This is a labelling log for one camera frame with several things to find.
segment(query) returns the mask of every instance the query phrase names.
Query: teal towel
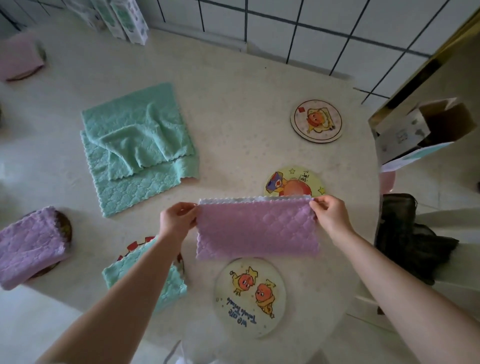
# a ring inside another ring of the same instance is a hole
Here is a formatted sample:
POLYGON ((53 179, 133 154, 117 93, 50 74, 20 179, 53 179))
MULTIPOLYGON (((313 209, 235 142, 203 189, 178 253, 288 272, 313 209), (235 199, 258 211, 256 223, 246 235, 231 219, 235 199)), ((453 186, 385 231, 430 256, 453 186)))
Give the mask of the teal towel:
POLYGON ((171 84, 134 92, 86 110, 83 117, 82 142, 103 216, 166 191, 181 178, 198 178, 199 160, 171 84), (139 99, 143 92, 149 101, 139 99), (147 97, 155 92, 167 96, 147 97))
MULTIPOLYGON (((105 268, 102 272, 103 279, 107 283, 107 287, 110 289, 118 280, 120 280, 128 270, 140 259, 143 253, 149 249, 156 238, 152 241, 139 246, 133 252, 128 254, 122 260, 113 263, 108 268, 105 268)), ((183 297, 187 294, 187 285, 180 277, 180 273, 173 264, 170 267, 170 271, 168 272, 168 277, 163 286, 162 292, 160 297, 155 305, 154 312, 158 312, 163 310, 169 304, 177 301, 180 297, 183 297)))

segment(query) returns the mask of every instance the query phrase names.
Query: open cardboard box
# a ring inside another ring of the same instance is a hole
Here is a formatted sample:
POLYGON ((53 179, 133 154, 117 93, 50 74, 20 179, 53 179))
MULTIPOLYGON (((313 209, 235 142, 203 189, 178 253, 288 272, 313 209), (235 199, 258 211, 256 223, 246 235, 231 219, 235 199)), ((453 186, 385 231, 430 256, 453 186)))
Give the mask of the open cardboard box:
POLYGON ((421 103, 375 140, 381 172, 397 170, 467 135, 476 124, 456 98, 421 103))

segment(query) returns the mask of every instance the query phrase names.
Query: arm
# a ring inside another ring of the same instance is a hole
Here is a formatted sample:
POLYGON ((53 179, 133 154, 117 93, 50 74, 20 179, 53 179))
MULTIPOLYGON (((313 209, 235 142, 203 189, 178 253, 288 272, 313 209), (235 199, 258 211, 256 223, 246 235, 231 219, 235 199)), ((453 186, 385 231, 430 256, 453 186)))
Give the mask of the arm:
POLYGON ((321 196, 310 206, 422 363, 479 362, 480 324, 474 318, 360 237, 342 200, 321 196))
POLYGON ((38 359, 40 363, 129 363, 147 327, 173 260, 196 224, 195 204, 160 214, 157 242, 38 359))

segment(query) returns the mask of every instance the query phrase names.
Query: hand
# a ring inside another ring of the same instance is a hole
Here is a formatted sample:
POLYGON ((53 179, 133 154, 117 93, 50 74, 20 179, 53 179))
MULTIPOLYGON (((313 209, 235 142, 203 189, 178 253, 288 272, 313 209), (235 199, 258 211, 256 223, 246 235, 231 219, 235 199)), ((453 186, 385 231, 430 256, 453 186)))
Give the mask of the hand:
POLYGON ((188 234, 188 231, 197 226, 197 204, 178 202, 160 213, 160 239, 171 239, 177 253, 188 234))
POLYGON ((339 198, 324 195, 310 201, 310 207, 317 215, 322 228, 336 243, 355 231, 348 218, 345 202, 339 198))

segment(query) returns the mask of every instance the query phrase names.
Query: folded purple towel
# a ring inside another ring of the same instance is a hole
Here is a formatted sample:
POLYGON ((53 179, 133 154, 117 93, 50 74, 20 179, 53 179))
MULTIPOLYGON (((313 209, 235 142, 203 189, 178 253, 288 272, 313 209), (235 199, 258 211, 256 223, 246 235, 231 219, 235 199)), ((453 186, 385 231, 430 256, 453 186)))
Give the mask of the folded purple towel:
POLYGON ((310 200, 201 200, 197 259, 318 253, 310 200))
POLYGON ((0 286, 11 290, 36 272, 69 256, 53 206, 0 231, 0 286))

